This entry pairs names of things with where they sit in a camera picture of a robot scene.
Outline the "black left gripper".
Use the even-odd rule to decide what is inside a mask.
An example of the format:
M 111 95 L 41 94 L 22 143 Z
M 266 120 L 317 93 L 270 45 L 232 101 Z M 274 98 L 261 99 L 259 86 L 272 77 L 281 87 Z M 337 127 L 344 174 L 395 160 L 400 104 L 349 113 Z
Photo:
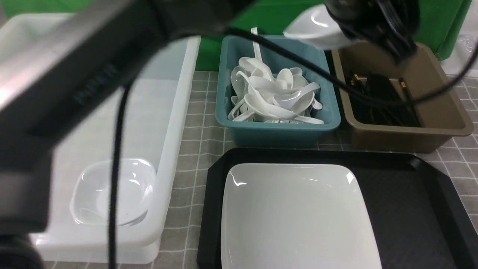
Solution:
M 350 40 L 368 41 L 396 64 L 413 57 L 419 29 L 418 0 L 325 0 L 330 17 Z

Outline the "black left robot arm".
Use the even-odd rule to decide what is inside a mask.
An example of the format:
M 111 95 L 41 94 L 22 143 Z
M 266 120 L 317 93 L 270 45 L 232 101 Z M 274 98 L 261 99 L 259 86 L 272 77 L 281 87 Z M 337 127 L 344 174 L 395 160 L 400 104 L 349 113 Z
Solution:
M 29 234 L 49 218 L 52 152 L 118 87 L 108 220 L 109 268 L 117 265 L 117 200 L 126 104 L 142 68 L 170 43 L 190 36 L 256 41 L 373 105 L 326 71 L 229 24 L 253 0 L 97 0 L 1 63 L 1 268 L 42 269 Z

